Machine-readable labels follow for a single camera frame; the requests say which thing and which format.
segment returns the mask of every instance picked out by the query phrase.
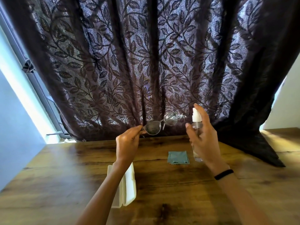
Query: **wooden table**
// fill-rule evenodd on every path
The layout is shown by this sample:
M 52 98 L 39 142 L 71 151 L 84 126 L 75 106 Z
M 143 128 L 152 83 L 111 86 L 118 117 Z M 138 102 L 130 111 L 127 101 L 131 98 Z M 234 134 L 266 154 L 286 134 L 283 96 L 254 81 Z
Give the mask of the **wooden table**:
M 300 135 L 264 134 L 286 168 L 220 143 L 222 155 L 273 221 L 300 224 Z M 167 163 L 185 150 L 189 165 Z M 0 194 L 0 224 L 74 224 L 114 160 L 114 141 L 47 145 Z M 133 163 L 137 197 L 107 224 L 240 224 L 185 136 L 142 139 Z

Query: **white spray nozzle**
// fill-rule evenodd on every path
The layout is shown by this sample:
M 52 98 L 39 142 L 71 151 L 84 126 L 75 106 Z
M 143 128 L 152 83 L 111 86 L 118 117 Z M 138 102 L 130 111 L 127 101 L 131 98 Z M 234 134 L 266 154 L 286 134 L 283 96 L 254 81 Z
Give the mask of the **white spray nozzle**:
M 196 108 L 193 108 L 193 116 L 192 116 L 193 122 L 200 122 L 202 121 L 200 113 L 196 110 Z

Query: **hand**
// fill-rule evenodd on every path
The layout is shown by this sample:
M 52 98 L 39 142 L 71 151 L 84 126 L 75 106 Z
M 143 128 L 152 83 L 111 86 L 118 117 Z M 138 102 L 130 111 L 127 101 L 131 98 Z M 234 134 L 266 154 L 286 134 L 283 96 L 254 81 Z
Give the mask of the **hand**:
M 143 126 L 139 125 L 126 130 L 117 136 L 117 160 L 116 164 L 124 169 L 128 169 L 133 162 L 137 147 L 139 146 L 140 131 Z
M 221 158 L 217 131 L 211 125 L 208 114 L 198 104 L 195 103 L 194 107 L 202 117 L 202 133 L 197 136 L 193 127 L 189 123 L 186 123 L 185 126 L 187 134 L 194 145 L 195 152 L 208 166 L 212 173 L 217 175 L 227 170 L 229 166 Z

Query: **dark purple curtain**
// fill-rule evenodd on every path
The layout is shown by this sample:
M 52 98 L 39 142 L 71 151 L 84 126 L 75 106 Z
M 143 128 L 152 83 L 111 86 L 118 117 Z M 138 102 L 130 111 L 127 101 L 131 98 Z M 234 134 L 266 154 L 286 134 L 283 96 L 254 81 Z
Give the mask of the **dark purple curtain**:
M 69 134 L 110 140 L 193 103 L 219 139 L 284 166 L 259 132 L 299 53 L 299 0 L 2 0 Z

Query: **eyeglasses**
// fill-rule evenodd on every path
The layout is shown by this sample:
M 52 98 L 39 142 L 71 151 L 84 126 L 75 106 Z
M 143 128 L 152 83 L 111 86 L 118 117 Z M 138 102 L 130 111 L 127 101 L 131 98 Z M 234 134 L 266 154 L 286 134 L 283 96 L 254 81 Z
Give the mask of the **eyeglasses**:
M 149 135 L 156 135 L 160 132 L 161 122 L 163 121 L 163 129 L 165 128 L 165 124 L 167 125 L 175 125 L 178 120 L 177 112 L 168 113 L 163 120 L 161 121 L 153 121 L 145 125 L 142 130 L 145 130 Z

